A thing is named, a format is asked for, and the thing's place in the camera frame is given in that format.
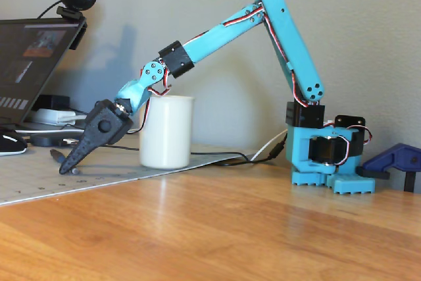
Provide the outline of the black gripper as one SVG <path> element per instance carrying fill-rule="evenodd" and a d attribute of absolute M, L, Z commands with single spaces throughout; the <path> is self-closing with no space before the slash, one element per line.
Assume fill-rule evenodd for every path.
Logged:
<path fill-rule="evenodd" d="M 132 127 L 133 121 L 125 109 L 108 99 L 97 101 L 86 117 L 86 127 L 77 145 L 73 146 L 61 163 L 59 174 L 90 173 L 111 166 L 107 148 L 95 145 L 112 145 Z"/>

